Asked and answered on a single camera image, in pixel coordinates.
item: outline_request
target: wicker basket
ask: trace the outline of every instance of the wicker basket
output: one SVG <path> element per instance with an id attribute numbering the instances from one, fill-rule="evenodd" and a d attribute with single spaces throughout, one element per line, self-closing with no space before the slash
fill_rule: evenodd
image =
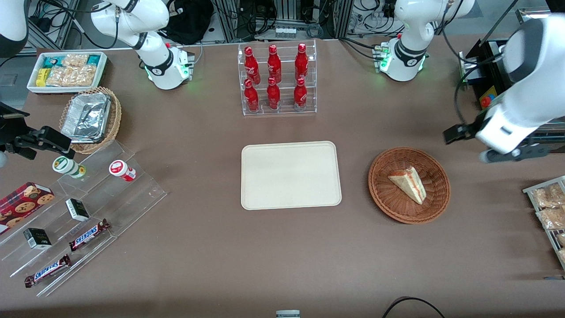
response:
<path id="1" fill-rule="evenodd" d="M 114 93 L 111 90 L 104 87 L 89 89 L 88 91 L 80 92 L 79 94 L 86 95 L 86 94 L 95 94 L 95 93 L 104 93 L 112 98 L 112 104 L 110 106 L 110 115 L 108 116 L 108 124 L 106 124 L 106 136 L 101 142 L 97 144 L 71 144 L 71 149 L 82 154 L 91 154 L 95 152 L 98 148 L 114 140 L 116 138 L 116 135 L 118 134 L 118 130 L 120 129 L 121 105 L 120 105 L 120 101 L 116 98 L 116 95 L 114 95 Z M 63 115 L 59 120 L 59 130 L 63 128 L 63 123 L 65 122 L 65 118 L 67 117 L 67 112 L 69 110 L 70 104 L 71 101 L 67 103 L 67 107 L 65 107 L 65 110 L 63 111 Z"/>
<path id="2" fill-rule="evenodd" d="M 424 185 L 422 205 L 414 202 L 388 176 L 413 166 Z M 408 224 L 435 220 L 445 211 L 451 196 L 449 179 L 434 158 L 418 149 L 398 147 L 378 155 L 369 169 L 369 190 L 375 203 L 391 218 Z"/>

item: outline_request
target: coca-cola bottle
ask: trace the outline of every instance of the coca-cola bottle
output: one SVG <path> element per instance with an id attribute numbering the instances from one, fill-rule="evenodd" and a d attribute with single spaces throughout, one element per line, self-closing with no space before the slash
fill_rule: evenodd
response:
<path id="1" fill-rule="evenodd" d="M 306 95 L 308 90 L 304 86 L 304 78 L 296 80 L 296 87 L 294 88 L 294 109 L 296 111 L 303 111 L 306 108 Z"/>
<path id="2" fill-rule="evenodd" d="M 257 59 L 253 56 L 253 49 L 247 46 L 244 49 L 245 52 L 245 72 L 247 77 L 253 81 L 253 84 L 259 85 L 261 83 L 261 76 L 259 75 L 259 63 Z"/>
<path id="3" fill-rule="evenodd" d="M 250 79 L 245 79 L 244 84 L 244 95 L 247 108 L 250 112 L 256 113 L 259 111 L 259 95 L 257 95 L 257 90 L 253 87 L 253 83 Z"/>
<path id="4" fill-rule="evenodd" d="M 294 60 L 294 77 L 305 78 L 308 74 L 308 56 L 306 55 L 306 44 L 298 44 L 298 54 Z"/>
<path id="5" fill-rule="evenodd" d="M 269 45 L 269 60 L 267 61 L 269 67 L 269 76 L 275 78 L 277 84 L 283 80 L 283 70 L 281 67 L 281 58 L 277 54 L 277 46 Z"/>
<path id="6" fill-rule="evenodd" d="M 269 87 L 267 87 L 267 96 L 269 99 L 269 107 L 272 110 L 277 110 L 280 107 L 281 91 L 277 85 L 276 79 L 271 76 L 269 78 Z"/>

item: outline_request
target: brown table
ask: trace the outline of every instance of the brown table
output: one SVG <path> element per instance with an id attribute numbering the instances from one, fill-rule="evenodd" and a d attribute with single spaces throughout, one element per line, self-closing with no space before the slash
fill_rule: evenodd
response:
<path id="1" fill-rule="evenodd" d="M 468 50 L 477 38 L 453 42 Z M 147 80 L 134 51 L 108 51 L 105 83 L 124 109 L 118 139 L 170 195 L 47 298 L 2 273 L 0 316 L 378 317 L 410 295 L 447 317 L 563 317 L 565 283 L 541 280 L 562 271 L 521 189 L 563 175 L 564 157 L 486 165 L 479 141 L 446 146 L 457 60 L 441 38 L 409 83 L 375 74 L 338 41 L 317 43 L 319 111 L 298 118 L 244 118 L 237 45 L 206 47 L 194 80 L 173 91 Z M 30 94 L 28 124 L 56 127 L 68 98 Z M 472 92 L 461 100 L 471 119 Z M 241 207 L 244 146 L 317 140 L 337 146 L 341 204 Z M 430 224 L 399 224 L 368 193 L 372 160 L 397 146 L 428 152 L 451 180 L 451 203 Z M 55 181 L 54 157 L 10 156 L 0 195 Z M 419 303 L 389 317 L 418 312 L 435 317 Z"/>

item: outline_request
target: acrylic display stand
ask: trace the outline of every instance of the acrylic display stand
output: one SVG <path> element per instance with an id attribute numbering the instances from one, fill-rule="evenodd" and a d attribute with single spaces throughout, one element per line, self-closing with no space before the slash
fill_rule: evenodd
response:
<path id="1" fill-rule="evenodd" d="M 108 167 L 113 160 L 123 160 L 136 170 L 131 182 L 110 175 Z M 65 175 L 49 186 L 55 199 L 34 212 L 16 227 L 0 236 L 0 257 L 3 272 L 21 281 L 69 254 L 72 266 L 61 269 L 53 276 L 44 278 L 29 290 L 37 296 L 47 296 L 74 275 L 80 268 L 115 241 L 133 223 L 139 220 L 167 193 L 141 169 L 133 153 L 119 142 L 113 141 L 91 154 L 81 162 L 86 174 L 80 179 Z M 65 201 L 69 198 L 81 200 L 90 219 L 78 222 L 71 218 Z M 111 228 L 92 241 L 71 252 L 69 242 L 91 229 L 102 219 Z M 52 246 L 46 250 L 33 250 L 24 238 L 23 231 L 29 227 L 44 229 Z"/>
<path id="2" fill-rule="evenodd" d="M 294 88 L 296 87 L 296 78 L 294 77 L 294 60 L 298 53 L 298 44 L 306 44 L 306 55 L 308 55 L 308 74 L 305 78 L 305 86 L 308 90 L 306 95 L 306 108 L 303 111 L 296 111 L 294 109 Z M 278 84 L 281 92 L 281 105 L 278 110 L 272 110 L 268 105 L 267 100 L 267 80 L 269 78 L 269 71 L 267 68 L 267 60 L 269 59 L 268 44 L 248 43 L 239 44 L 237 55 L 237 66 L 240 73 L 240 91 L 241 91 L 241 105 L 244 115 L 276 115 L 276 114 L 303 114 L 303 113 L 316 113 L 317 99 L 316 87 L 318 81 L 316 80 L 316 42 L 315 41 L 282 41 L 276 42 L 277 52 L 281 58 L 282 64 L 282 81 Z M 259 63 L 259 74 L 261 75 L 261 83 L 255 86 L 259 95 L 259 111 L 252 113 L 247 107 L 244 95 L 244 80 L 247 78 L 245 72 L 245 54 L 243 50 L 245 47 L 251 46 L 253 55 Z"/>
<path id="3" fill-rule="evenodd" d="M 529 187 L 529 188 L 522 190 L 523 193 L 528 195 L 528 198 L 532 202 L 532 205 L 533 205 L 534 209 L 536 210 L 536 216 L 540 220 L 540 222 L 542 222 L 542 226 L 543 226 L 543 221 L 540 219 L 540 211 L 543 210 L 543 208 L 540 208 L 537 205 L 537 202 L 534 200 L 532 193 L 536 189 L 545 188 L 547 186 L 551 186 L 554 183 L 557 183 L 560 186 L 561 191 L 563 191 L 563 193 L 565 193 L 564 182 L 565 182 L 565 176 L 555 178 L 555 179 L 552 179 L 552 180 L 540 183 L 538 185 L 535 185 L 533 187 Z M 551 246 L 553 246 L 553 250 L 555 251 L 555 254 L 557 254 L 557 251 L 562 249 L 563 246 L 561 246 L 561 244 L 559 244 L 559 241 L 557 240 L 556 236 L 559 235 L 559 234 L 565 233 L 565 230 L 547 230 L 547 229 L 545 229 L 545 227 L 544 227 L 544 230 L 545 230 L 545 234 L 547 234 L 547 237 L 549 238 L 549 241 L 551 242 Z M 565 263 L 563 262 L 561 257 L 559 257 L 559 255 L 557 256 L 557 259 L 561 263 L 561 267 L 563 269 L 565 269 Z"/>

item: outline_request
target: black backpack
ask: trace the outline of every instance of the black backpack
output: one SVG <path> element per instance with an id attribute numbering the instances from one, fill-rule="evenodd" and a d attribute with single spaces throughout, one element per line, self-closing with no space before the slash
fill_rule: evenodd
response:
<path id="1" fill-rule="evenodd" d="M 200 41 L 210 25 L 214 5 L 210 0 L 169 0 L 169 23 L 159 34 L 183 45 Z"/>

